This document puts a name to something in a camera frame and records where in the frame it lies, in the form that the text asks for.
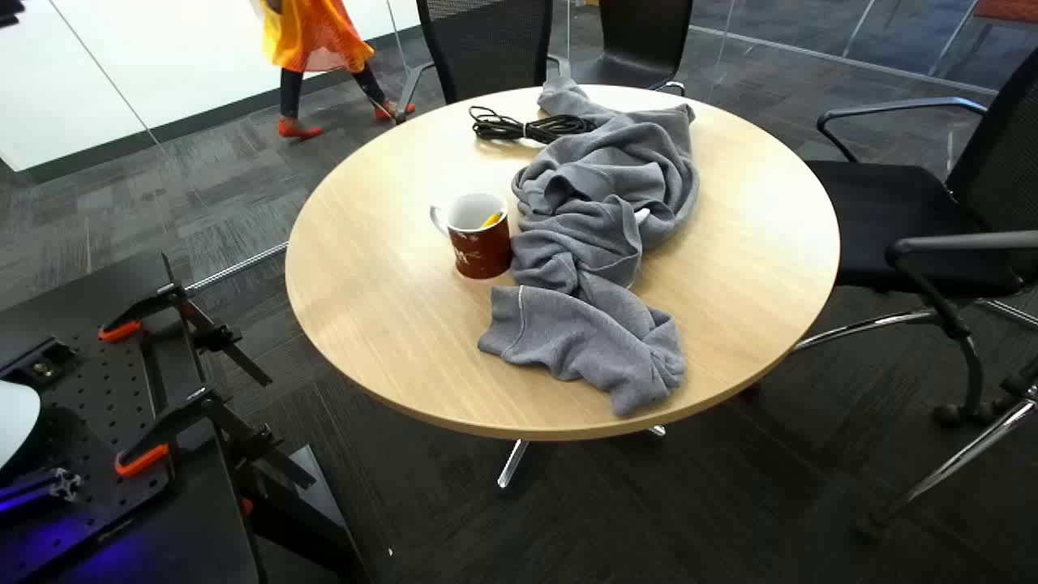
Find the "gray blanket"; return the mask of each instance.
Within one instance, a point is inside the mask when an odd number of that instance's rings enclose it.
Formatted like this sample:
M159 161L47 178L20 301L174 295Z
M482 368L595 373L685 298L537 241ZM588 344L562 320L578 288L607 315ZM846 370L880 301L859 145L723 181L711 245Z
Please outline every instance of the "gray blanket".
M553 138L515 176L519 288L493 291L481 351L600 385L616 416L632 416L685 380L674 320L626 285L691 215L691 107L616 115L573 82L548 82L540 109L604 122Z

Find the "wooden table top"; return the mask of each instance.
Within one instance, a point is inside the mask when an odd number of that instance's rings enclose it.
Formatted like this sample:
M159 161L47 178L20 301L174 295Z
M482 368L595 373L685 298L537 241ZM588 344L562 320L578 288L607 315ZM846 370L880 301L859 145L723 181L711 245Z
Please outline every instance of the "wooden table top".
M588 86L613 109L658 109L681 96ZM491 288L465 278L427 205L465 192L511 202L530 144L481 144L469 104L535 121L537 86L421 115L345 160L305 202L284 251L292 311L307 342L371 397L441 427L482 439L583 440L678 421L763 380L823 307L840 236L811 170L765 130L695 107L691 220L642 263L632 291L668 311L685 346L685 385L654 409L616 417L608 397L511 368L478 346Z

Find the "floor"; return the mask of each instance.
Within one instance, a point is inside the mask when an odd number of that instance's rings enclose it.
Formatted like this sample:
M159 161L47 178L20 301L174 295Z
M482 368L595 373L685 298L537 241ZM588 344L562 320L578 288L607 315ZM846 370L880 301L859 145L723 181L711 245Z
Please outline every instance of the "floor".
M681 82L691 96L748 118L807 160L837 157L811 130L826 107L951 92L988 99L974 82L896 76L743 40L748 32L691 29ZM578 11L572 59L594 56L594 43L594 14ZM398 86L402 72L387 56L380 76ZM421 82L415 99L430 109L433 82ZM387 130L346 82L310 92L305 115L332 133L284 145L264 107L51 181L0 176L0 306L139 251L166 251L182 278L197 282L282 242L321 176ZM870 160L912 157L943 171L969 121L897 118L846 128L846 136ZM660 440L532 447L515 488L500 493L493 477L509 443L402 417L310 351L284 306L279 257L201 288L197 301L241 328L244 351L277 375L259 389L208 357L211 385L234 397L244 417L273 426L284 447L315 443L387 584L1038 580L1034 421L905 514L882 542L853 535L863 514L976 434L932 426L932 407L963 389L963 368L923 328L794 354L760 389L670 426ZM840 288L816 328L912 306ZM980 307L969 323L997 397L997 382L1032 357L1032 332ZM270 580L334 580L273 544L264 560Z

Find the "mug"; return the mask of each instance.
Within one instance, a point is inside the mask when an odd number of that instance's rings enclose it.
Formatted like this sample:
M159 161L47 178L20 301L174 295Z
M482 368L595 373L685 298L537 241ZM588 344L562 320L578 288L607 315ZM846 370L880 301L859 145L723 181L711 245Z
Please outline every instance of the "mug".
M507 205L493 194L460 194L427 207L430 225L450 236L453 268L468 278L493 278L511 265Z

